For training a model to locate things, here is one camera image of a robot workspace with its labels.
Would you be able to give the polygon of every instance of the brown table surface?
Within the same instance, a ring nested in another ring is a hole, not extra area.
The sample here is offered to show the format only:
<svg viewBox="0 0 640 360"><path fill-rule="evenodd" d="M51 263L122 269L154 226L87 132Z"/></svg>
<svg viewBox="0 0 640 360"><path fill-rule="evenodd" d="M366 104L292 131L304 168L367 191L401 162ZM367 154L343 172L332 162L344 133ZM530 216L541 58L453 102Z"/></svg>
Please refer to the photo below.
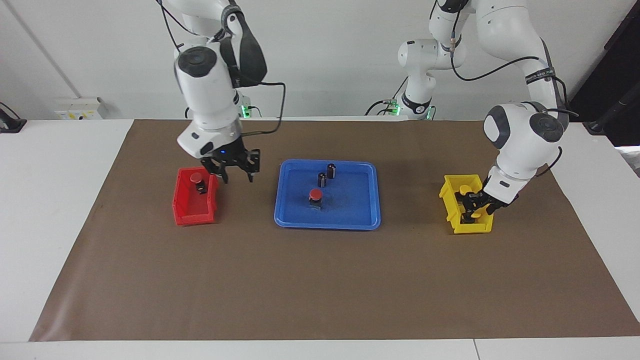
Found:
<svg viewBox="0 0 640 360"><path fill-rule="evenodd" d="M198 165L175 142L186 125L134 122L31 341L640 335L551 173L492 233L452 234L443 175L484 177L497 154L480 122L285 123L245 140L262 172L230 170L217 224L177 227L177 169ZM375 164L381 227L278 227L289 158Z"/></svg>

